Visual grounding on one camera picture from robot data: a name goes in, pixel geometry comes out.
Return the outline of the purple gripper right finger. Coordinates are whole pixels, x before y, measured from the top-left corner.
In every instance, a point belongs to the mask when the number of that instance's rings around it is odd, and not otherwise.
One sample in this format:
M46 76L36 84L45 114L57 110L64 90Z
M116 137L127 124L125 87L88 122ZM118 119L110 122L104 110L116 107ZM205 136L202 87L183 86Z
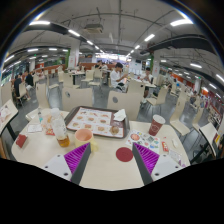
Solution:
M182 169L169 155L159 155L137 143L133 144L132 152L145 185Z

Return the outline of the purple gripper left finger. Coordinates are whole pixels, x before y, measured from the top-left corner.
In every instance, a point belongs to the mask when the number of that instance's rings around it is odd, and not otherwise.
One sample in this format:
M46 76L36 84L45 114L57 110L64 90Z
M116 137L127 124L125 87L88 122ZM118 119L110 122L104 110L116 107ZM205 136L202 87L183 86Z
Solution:
M43 169L79 185L90 153L91 146L86 143L65 155L57 154L43 166Z

